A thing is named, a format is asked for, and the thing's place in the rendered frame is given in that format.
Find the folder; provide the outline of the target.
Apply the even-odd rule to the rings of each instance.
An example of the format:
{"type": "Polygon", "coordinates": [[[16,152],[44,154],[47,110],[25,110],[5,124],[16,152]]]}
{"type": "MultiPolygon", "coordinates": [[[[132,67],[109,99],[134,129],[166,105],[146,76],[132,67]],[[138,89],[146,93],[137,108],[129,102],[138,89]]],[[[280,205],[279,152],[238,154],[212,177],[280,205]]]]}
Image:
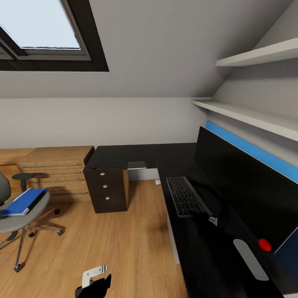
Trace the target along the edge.
{"type": "Polygon", "coordinates": [[[29,189],[16,199],[10,206],[8,206],[1,216],[22,216],[26,215],[34,204],[46,192],[46,189],[29,189]]]}

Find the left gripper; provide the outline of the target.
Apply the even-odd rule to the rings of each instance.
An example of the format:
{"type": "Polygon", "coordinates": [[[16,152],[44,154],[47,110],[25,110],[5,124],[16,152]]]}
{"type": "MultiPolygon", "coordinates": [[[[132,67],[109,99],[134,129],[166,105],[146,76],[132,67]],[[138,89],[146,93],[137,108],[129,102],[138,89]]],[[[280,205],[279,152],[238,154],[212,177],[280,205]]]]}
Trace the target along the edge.
{"type": "Polygon", "coordinates": [[[82,288],[80,286],[75,290],[75,298],[86,294],[90,298],[104,298],[107,292],[107,289],[111,286],[111,274],[105,279],[99,279],[93,282],[90,286],[82,288]]]}

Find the keyboard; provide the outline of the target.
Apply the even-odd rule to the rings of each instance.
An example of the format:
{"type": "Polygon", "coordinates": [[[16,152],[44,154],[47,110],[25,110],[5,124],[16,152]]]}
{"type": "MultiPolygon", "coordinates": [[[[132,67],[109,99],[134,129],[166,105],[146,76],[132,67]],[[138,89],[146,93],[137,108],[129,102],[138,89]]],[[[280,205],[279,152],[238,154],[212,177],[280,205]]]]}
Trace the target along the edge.
{"type": "Polygon", "coordinates": [[[206,211],[208,217],[213,216],[185,176],[169,177],[166,180],[179,218],[192,217],[188,212],[190,210],[198,214],[206,211]]]}

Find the notebook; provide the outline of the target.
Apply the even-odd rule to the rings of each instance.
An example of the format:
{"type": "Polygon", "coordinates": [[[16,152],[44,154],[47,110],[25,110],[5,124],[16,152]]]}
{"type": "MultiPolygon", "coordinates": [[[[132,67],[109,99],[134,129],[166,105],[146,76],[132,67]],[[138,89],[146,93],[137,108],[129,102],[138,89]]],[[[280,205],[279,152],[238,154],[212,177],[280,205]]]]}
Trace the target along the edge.
{"type": "Polygon", "coordinates": [[[128,163],[128,170],[133,170],[133,169],[146,169],[146,162],[129,162],[128,163]]]}

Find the swivel chair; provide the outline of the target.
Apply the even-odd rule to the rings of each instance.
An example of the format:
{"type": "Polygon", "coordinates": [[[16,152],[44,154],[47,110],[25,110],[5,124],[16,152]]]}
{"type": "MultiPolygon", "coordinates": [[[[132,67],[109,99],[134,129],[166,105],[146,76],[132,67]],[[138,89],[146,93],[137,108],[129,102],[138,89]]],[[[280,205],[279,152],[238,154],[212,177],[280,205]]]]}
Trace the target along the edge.
{"type": "MultiPolygon", "coordinates": [[[[11,197],[10,182],[0,172],[0,213],[2,213],[8,206],[10,206],[16,199],[18,199],[22,194],[24,194],[27,191],[26,180],[31,179],[33,177],[34,177],[34,174],[30,174],[30,173],[18,173],[13,175],[12,179],[21,180],[20,187],[22,189],[22,192],[14,196],[13,198],[11,198],[9,201],[7,201],[11,197]],[[5,203],[5,201],[7,202],[5,203]]],[[[58,232],[59,236],[63,233],[63,231],[59,229],[32,226],[34,223],[36,223],[37,221],[39,221],[40,219],[42,219],[44,216],[46,216],[52,211],[55,211],[55,214],[59,214],[60,210],[53,208],[50,211],[40,216],[40,214],[46,208],[49,200],[50,200],[50,192],[47,190],[41,196],[41,198],[34,204],[34,206],[26,215],[22,215],[22,216],[1,216],[0,215],[0,234],[9,233],[9,232],[12,233],[10,237],[6,238],[6,240],[0,243],[0,246],[4,245],[8,241],[12,241],[18,234],[22,232],[21,240],[19,243],[19,249],[18,249],[15,266],[14,266],[14,270],[16,272],[18,272],[22,268],[22,265],[18,263],[19,263],[19,258],[22,251],[25,234],[27,234],[30,238],[32,238],[34,236],[32,229],[44,230],[44,231],[56,231],[58,232]]]]}

